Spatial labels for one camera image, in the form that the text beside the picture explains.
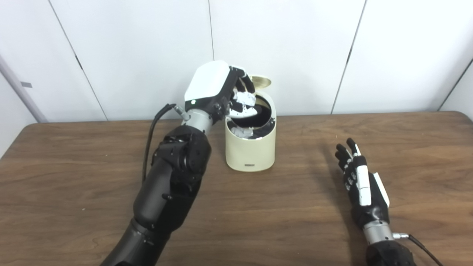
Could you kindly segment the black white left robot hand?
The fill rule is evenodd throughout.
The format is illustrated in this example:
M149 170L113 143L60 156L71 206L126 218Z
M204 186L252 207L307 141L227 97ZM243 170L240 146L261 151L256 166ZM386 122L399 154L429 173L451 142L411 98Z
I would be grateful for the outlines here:
M243 119L262 113L255 106L255 85L245 69L225 61L200 66L184 94L185 111L203 111L213 123L224 117Z

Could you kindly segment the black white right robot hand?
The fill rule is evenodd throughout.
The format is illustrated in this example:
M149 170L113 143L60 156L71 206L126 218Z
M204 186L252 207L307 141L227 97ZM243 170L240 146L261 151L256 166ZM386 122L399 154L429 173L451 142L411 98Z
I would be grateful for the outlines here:
M351 217L359 228L373 221L389 223L390 200L378 173L368 169L359 146L348 138L348 145L336 145L335 156L343 172L343 183L351 204Z

